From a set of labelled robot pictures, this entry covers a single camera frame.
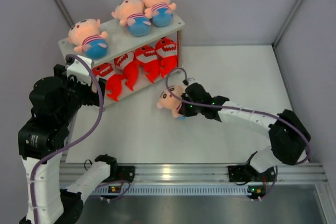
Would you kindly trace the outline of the boy doll plush striped shirt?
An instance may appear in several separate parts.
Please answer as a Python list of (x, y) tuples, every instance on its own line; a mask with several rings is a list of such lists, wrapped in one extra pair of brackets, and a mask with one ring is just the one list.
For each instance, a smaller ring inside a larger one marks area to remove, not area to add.
[(119, 21), (119, 25), (126, 28), (135, 37), (147, 35), (151, 31), (152, 23), (144, 15), (144, 5), (141, 0), (123, 0), (111, 16)]
[(73, 44), (74, 51), (83, 53), (86, 57), (97, 60), (107, 55), (109, 45), (108, 33), (100, 30), (100, 19), (88, 18), (73, 24), (67, 40)]
[(176, 4), (172, 0), (141, 0), (145, 16), (157, 27), (168, 26), (173, 20)]
[(157, 103), (157, 108), (165, 108), (170, 110), (172, 116), (175, 119), (185, 119), (185, 117), (179, 113), (179, 110), (182, 107), (182, 102), (172, 95), (174, 94), (175, 96), (181, 98), (183, 93), (184, 88), (182, 86), (169, 86), (161, 93), (159, 101)]

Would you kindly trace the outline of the red shark plush purple fin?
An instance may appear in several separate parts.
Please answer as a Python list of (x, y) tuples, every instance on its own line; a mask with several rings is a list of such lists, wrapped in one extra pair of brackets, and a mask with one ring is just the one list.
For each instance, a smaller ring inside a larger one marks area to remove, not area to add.
[(94, 67), (92, 71), (97, 78), (106, 79), (107, 97), (118, 102), (118, 97), (122, 92), (122, 80), (125, 79), (125, 75), (117, 73), (109, 62)]

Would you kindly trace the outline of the red shark plush toy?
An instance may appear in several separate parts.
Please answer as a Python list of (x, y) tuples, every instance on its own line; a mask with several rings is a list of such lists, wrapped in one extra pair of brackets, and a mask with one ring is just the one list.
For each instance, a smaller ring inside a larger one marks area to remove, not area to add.
[(161, 38), (155, 44), (155, 51), (160, 59), (161, 78), (165, 76), (178, 65), (177, 43), (169, 38)]
[(155, 83), (160, 75), (160, 62), (155, 49), (150, 45), (143, 45), (134, 51), (134, 59), (143, 68), (147, 79)]
[(130, 51), (114, 59), (114, 65), (126, 78), (125, 85), (131, 90), (137, 83), (139, 77), (138, 64), (134, 59), (134, 52)]

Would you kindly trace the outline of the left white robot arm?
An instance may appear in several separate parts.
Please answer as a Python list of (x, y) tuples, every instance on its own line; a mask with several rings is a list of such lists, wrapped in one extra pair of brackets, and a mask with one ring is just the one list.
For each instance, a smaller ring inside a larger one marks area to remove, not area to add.
[(103, 92), (93, 92), (62, 65), (56, 75), (37, 81), (29, 95), (31, 118), (18, 132), (19, 154), (26, 170), (28, 212), (22, 223), (75, 223), (85, 201), (102, 183), (117, 179), (114, 157), (99, 155), (77, 182), (62, 189), (59, 169), (69, 124), (83, 105), (103, 105)]

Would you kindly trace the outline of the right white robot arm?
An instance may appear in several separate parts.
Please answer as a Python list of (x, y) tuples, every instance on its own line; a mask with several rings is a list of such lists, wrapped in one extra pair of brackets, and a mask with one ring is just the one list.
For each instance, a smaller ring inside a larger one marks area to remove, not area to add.
[(231, 123), (266, 137), (270, 143), (248, 159), (245, 174), (258, 180), (264, 172), (279, 164), (300, 164), (300, 156), (308, 152), (311, 136), (294, 111), (285, 109), (272, 114), (234, 103), (227, 97), (211, 96), (202, 85), (184, 80), (179, 113), (184, 117), (203, 115), (208, 120)]

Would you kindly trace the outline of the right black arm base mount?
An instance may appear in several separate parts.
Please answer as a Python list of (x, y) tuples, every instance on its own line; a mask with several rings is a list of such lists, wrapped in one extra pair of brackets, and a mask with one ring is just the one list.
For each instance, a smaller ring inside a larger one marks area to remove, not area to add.
[(228, 166), (228, 175), (231, 183), (245, 185), (254, 182), (273, 182), (277, 173), (272, 167), (259, 173), (250, 165), (245, 164)]

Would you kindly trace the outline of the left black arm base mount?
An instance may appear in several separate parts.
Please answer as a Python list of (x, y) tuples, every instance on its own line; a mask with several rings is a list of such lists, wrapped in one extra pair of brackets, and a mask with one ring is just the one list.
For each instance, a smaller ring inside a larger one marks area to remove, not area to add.
[(113, 172), (113, 181), (125, 180), (133, 182), (135, 177), (135, 166), (118, 166)]

